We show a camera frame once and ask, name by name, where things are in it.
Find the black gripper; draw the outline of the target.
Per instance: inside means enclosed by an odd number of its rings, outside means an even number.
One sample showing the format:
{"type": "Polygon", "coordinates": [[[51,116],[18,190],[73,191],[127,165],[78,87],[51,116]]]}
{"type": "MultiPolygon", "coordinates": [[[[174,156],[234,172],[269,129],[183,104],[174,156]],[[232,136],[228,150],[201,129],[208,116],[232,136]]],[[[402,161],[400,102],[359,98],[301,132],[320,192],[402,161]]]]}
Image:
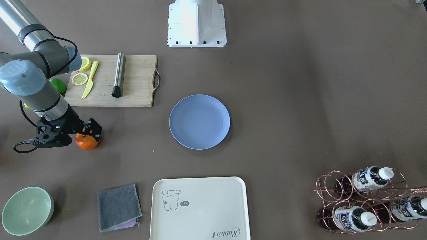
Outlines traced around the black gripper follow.
{"type": "Polygon", "coordinates": [[[56,120],[48,121],[41,117],[36,125],[36,135],[33,145],[37,148],[53,148],[68,146],[72,143],[70,134],[81,133],[93,138],[100,138],[102,126],[93,118],[87,122],[80,119],[71,106],[68,106],[65,114],[56,120]]]}

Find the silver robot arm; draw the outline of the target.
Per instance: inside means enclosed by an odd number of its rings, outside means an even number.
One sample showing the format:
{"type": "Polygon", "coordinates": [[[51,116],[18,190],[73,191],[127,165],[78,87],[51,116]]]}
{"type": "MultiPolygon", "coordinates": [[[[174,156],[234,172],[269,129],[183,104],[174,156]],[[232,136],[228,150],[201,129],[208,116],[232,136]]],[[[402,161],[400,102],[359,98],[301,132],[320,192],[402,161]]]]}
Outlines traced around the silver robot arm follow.
{"type": "Polygon", "coordinates": [[[68,146],[71,134],[81,134],[99,143],[102,126],[95,119],[82,121],[64,97],[49,82],[60,74],[78,70],[81,55],[75,43],[62,46],[60,37],[46,26],[19,0],[2,0],[1,20],[17,35],[27,53],[1,53],[1,87],[15,95],[38,115],[34,138],[17,143],[13,149],[31,144],[35,149],[68,146]]]}

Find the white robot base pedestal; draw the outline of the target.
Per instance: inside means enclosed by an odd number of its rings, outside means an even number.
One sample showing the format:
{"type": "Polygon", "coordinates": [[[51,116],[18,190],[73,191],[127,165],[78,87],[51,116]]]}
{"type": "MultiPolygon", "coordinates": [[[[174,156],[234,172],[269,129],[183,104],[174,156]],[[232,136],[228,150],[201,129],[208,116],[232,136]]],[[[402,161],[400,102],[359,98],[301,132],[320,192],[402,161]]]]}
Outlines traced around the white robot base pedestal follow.
{"type": "Polygon", "coordinates": [[[212,48],[227,44],[224,7],[216,0],[176,0],[169,5],[167,47],[212,48]]]}

